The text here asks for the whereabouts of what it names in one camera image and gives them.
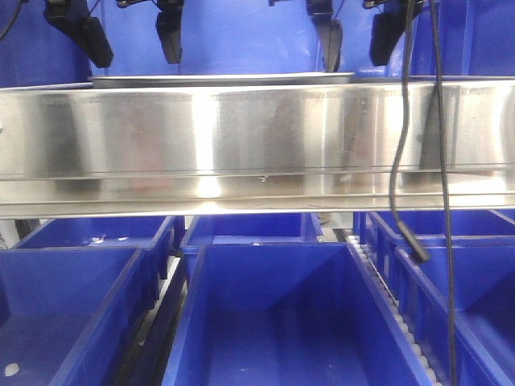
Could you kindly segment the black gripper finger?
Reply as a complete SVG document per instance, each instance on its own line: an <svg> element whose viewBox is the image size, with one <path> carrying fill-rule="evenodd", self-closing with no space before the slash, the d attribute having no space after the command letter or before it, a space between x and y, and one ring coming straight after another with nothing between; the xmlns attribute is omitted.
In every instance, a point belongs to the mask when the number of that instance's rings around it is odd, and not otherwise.
<svg viewBox="0 0 515 386"><path fill-rule="evenodd" d="M157 1L156 31L169 64L182 62L181 29L184 1Z"/></svg>
<svg viewBox="0 0 515 386"><path fill-rule="evenodd" d="M43 16L48 24L70 38L97 68L108 68L113 51L98 17L82 0L46 1Z"/></svg>
<svg viewBox="0 0 515 386"><path fill-rule="evenodd" d="M373 17L369 57L373 66L385 66L406 28L409 1L364 1L365 9L381 7Z"/></svg>
<svg viewBox="0 0 515 386"><path fill-rule="evenodd" d="M323 64L326 72L338 72L340 68L343 28L334 18L332 1L306 0L307 14L315 26L321 43Z"/></svg>

